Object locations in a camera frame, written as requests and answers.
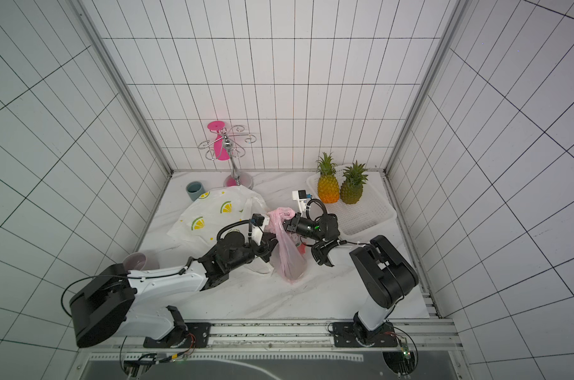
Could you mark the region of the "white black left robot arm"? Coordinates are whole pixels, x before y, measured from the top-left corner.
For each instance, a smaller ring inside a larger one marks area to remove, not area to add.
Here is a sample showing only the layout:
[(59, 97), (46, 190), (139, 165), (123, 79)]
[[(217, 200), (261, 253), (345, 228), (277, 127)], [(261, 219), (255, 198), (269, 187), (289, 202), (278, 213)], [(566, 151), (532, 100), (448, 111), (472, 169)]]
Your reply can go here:
[(189, 297), (228, 280), (232, 270), (256, 258), (269, 261), (275, 234), (247, 240), (231, 231), (204, 256), (183, 266), (128, 271), (112, 264), (69, 301), (78, 348), (99, 345), (111, 337), (142, 337), (146, 348), (177, 348), (192, 341), (179, 309), (168, 304), (173, 295)]

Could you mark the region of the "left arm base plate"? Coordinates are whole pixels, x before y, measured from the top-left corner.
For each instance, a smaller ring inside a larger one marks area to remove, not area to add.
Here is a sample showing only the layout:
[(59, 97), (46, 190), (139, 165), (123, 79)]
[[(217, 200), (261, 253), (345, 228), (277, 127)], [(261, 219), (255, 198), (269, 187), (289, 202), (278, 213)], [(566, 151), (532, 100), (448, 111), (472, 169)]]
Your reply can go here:
[(169, 332), (166, 337), (160, 340), (153, 340), (146, 337), (143, 343), (144, 348), (206, 348), (209, 341), (209, 334), (212, 325), (210, 323), (187, 322), (184, 326), (177, 326)]

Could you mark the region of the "pink plastic bag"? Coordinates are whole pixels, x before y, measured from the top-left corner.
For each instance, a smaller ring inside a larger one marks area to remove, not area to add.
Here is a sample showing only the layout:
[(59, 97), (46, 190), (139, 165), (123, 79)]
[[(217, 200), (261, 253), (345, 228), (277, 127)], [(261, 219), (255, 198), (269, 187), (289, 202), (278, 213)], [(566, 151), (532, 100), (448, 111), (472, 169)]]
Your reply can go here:
[(291, 220), (296, 212), (289, 207), (279, 207), (268, 213), (268, 231), (275, 234), (277, 253), (272, 253), (271, 264), (277, 273), (286, 281), (294, 283), (301, 278), (306, 269), (307, 261), (299, 252), (291, 236), (285, 231), (283, 223)]

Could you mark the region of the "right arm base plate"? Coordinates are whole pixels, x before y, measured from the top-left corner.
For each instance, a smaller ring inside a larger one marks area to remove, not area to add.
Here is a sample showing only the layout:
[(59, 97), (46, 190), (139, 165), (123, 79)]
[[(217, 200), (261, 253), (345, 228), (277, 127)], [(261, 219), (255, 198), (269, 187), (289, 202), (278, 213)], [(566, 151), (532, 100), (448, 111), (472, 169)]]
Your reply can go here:
[(360, 322), (334, 322), (328, 326), (336, 348), (396, 348), (399, 346), (393, 324), (385, 322), (367, 330)]

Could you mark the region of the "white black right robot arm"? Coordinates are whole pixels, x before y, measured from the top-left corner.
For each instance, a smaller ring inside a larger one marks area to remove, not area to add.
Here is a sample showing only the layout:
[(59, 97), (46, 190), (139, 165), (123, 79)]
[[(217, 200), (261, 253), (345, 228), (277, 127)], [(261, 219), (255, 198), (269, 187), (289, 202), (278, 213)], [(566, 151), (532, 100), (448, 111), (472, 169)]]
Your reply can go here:
[(283, 229), (315, 241), (314, 261), (334, 267), (353, 264), (368, 297), (352, 322), (336, 322), (331, 333), (337, 347), (396, 347), (400, 345), (393, 324), (387, 321), (397, 304), (418, 286), (415, 269), (383, 235), (367, 243), (341, 239), (338, 217), (324, 214), (313, 220), (301, 213), (282, 223)]

